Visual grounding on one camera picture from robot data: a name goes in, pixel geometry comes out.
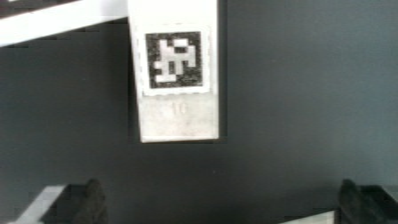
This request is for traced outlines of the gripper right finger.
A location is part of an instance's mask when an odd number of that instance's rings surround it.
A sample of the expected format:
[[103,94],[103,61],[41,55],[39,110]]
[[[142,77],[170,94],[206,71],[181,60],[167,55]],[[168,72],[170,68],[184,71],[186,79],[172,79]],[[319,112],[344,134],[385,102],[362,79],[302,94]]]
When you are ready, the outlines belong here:
[[398,224],[398,185],[341,182],[337,208],[280,224]]

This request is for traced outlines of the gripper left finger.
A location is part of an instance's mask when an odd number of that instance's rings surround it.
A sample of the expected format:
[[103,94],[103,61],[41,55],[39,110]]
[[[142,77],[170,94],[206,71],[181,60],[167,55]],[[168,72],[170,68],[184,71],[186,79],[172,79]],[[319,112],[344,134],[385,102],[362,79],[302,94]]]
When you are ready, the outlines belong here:
[[46,186],[12,224],[108,224],[99,181]]

